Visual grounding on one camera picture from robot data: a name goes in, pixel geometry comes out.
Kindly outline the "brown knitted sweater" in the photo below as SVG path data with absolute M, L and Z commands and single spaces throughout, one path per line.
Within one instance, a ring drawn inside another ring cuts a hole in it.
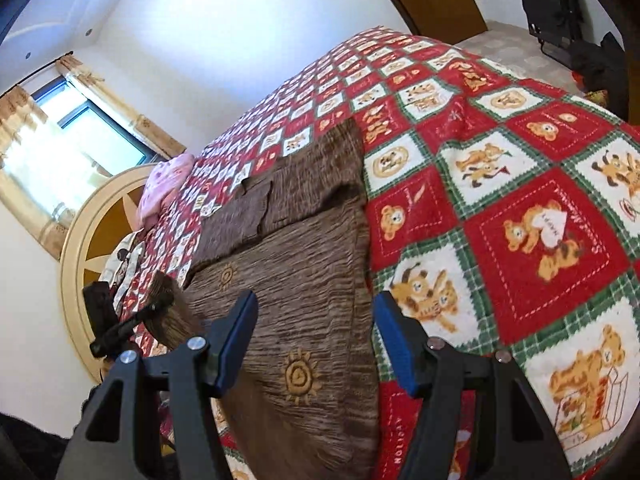
M 174 301 L 146 323 L 168 349 L 225 316 L 243 290 L 258 319 L 220 406 L 258 479 L 365 479 L 378 446 L 378 373 L 366 283 L 362 134 L 353 119 L 245 179 L 204 219 Z

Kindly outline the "cartoon print pillow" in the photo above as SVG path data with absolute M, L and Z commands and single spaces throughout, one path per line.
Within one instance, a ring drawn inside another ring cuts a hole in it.
M 122 300 L 134 279 L 144 250 L 143 231 L 129 233 L 108 256 L 100 274 L 99 280 L 107 282 L 110 288 L 113 309 L 117 315 L 122 314 Z

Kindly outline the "cream wooden headboard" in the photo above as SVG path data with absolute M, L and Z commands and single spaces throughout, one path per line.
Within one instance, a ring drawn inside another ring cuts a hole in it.
M 76 356 L 94 382 L 100 379 L 101 364 L 89 350 L 93 331 L 82 289 L 98 279 L 118 243 L 134 232 L 152 169 L 152 165 L 130 168 L 101 184 L 77 211 L 61 252 L 58 298 L 63 321 Z

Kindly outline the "pink pillow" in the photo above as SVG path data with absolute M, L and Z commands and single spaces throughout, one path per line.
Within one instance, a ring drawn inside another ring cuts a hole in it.
M 189 177 L 195 157 L 189 153 L 180 154 L 167 162 L 159 162 L 145 182 L 138 205 L 134 228 L 150 230 L 160 220 L 160 215 L 177 197 L 180 188 Z

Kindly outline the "red teddy bear quilt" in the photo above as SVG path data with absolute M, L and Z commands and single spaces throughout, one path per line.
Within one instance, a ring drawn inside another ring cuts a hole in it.
M 507 348 L 572 474 L 592 479 L 639 403 L 639 133 L 579 96 L 375 27 L 334 47 L 198 156 L 122 310 L 183 280 L 241 181 L 354 118 L 375 290 L 466 351 Z

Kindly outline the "beige patterned curtain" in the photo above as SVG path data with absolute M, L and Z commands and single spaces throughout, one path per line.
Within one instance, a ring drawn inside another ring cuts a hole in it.
M 103 77 L 72 54 L 56 60 L 55 67 L 85 98 L 156 154 L 171 159 L 186 151 L 183 144 L 118 96 Z

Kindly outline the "black bag on floor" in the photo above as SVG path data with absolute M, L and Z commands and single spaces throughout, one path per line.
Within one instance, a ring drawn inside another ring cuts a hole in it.
M 625 50 L 612 32 L 607 32 L 600 44 L 584 40 L 568 48 L 572 70 L 582 76 L 587 92 L 605 91 L 608 110 L 623 120 L 628 119 L 629 90 Z

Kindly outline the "window with blue frame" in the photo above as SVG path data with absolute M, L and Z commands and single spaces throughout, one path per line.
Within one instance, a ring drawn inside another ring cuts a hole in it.
M 58 168 L 63 174 L 68 216 L 78 211 L 105 180 L 162 159 L 62 77 L 53 79 L 32 97 L 61 129 Z

